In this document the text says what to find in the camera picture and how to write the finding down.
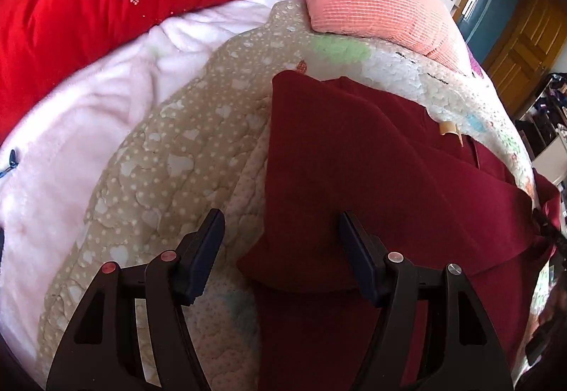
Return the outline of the person's right hand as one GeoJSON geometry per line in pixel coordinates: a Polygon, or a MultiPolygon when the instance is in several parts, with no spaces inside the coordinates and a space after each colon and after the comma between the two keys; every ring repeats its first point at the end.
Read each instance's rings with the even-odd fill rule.
{"type": "Polygon", "coordinates": [[[566,288],[559,280],[551,290],[544,310],[538,316],[538,332],[542,345],[550,341],[549,333],[557,320],[566,316],[566,288]]]}

